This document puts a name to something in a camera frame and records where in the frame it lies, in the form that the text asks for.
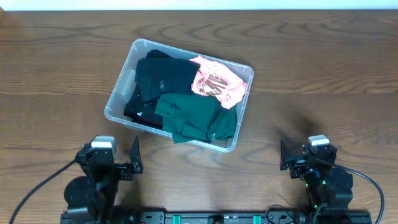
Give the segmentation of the green garment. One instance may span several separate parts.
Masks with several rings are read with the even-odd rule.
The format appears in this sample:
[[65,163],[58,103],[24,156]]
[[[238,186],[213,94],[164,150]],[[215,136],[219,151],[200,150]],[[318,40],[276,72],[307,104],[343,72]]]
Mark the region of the green garment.
[[163,94],[155,114],[163,118],[162,128],[175,143],[226,140],[234,136],[237,126],[235,108],[222,107],[214,96]]

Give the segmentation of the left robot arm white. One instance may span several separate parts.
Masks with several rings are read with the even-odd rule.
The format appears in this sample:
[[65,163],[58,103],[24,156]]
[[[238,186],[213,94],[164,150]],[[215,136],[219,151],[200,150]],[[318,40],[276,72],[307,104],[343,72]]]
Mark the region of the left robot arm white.
[[117,151],[112,136],[96,136],[82,145],[75,162],[85,173],[65,187],[64,199],[68,204],[61,223],[139,223],[139,215],[128,208],[115,206],[120,181],[133,179],[143,172],[139,152],[139,138],[129,151],[129,162],[114,161]]

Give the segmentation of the clear plastic storage bin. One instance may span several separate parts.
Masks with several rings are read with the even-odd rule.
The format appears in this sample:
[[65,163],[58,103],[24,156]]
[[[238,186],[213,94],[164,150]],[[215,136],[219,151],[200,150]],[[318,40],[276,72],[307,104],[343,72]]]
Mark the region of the clear plastic storage bin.
[[[196,52],[191,52],[184,49],[172,47],[169,45],[164,45],[151,40],[146,40],[146,39],[135,40],[131,45],[126,61],[121,69],[121,73],[119,74],[119,78],[109,97],[108,103],[106,104],[106,107],[104,109],[104,115],[110,121],[120,123],[129,129],[145,131],[147,133],[156,134],[171,139],[172,138],[171,133],[168,133],[161,129],[152,128],[150,126],[146,126],[143,124],[135,123],[131,121],[130,118],[123,115],[125,105],[130,100],[136,88],[135,76],[136,76],[137,61],[144,58],[147,55],[147,53],[150,52],[151,50],[159,50],[173,58],[181,58],[185,60],[199,56],[199,54]],[[214,58],[208,55],[204,55],[203,57],[207,58],[208,60],[217,61],[228,67],[232,72],[234,72],[239,78],[241,78],[246,83],[246,92],[243,100],[237,103],[236,105],[237,127],[234,136],[232,138],[224,141],[211,141],[211,142],[194,140],[190,141],[189,144],[210,151],[228,153],[235,149],[238,141],[239,130],[243,122],[246,104],[249,98],[250,89],[254,78],[254,71],[248,65],[231,62],[220,58]]]

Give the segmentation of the pink printed t-shirt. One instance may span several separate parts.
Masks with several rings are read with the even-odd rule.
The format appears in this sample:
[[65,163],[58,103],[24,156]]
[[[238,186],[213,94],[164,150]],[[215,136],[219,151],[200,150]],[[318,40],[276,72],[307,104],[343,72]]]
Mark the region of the pink printed t-shirt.
[[247,83],[228,67],[202,56],[190,61],[200,66],[191,85],[194,93],[214,96],[226,109],[231,109],[244,98]]

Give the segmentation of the black garment with tag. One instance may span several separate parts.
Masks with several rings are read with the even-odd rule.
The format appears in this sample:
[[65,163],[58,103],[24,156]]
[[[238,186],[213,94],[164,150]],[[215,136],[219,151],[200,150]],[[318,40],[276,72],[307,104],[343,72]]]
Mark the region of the black garment with tag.
[[157,99],[144,101],[141,96],[141,89],[136,85],[130,100],[125,105],[123,115],[131,118],[135,123],[161,129],[163,117],[155,114],[156,105]]

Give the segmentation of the large black garment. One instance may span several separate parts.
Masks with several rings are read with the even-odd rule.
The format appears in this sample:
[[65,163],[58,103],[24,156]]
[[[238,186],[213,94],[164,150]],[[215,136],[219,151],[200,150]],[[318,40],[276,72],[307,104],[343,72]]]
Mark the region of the large black garment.
[[146,58],[171,58],[171,56],[162,51],[154,49],[147,53]]

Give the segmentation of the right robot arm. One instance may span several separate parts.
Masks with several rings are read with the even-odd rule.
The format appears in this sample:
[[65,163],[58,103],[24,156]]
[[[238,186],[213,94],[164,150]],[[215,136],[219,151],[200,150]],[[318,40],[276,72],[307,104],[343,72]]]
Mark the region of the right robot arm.
[[302,152],[280,142],[280,170],[305,182],[310,203],[297,223],[351,223],[348,205],[353,199],[353,176],[335,164],[337,148],[329,140],[310,140]]

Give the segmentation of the dark navy garment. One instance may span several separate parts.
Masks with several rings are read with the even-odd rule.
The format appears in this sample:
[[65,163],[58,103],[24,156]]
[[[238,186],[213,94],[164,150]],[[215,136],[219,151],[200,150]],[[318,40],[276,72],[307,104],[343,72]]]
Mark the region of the dark navy garment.
[[190,94],[198,63],[180,58],[142,58],[137,62],[136,83],[144,101],[164,93]]

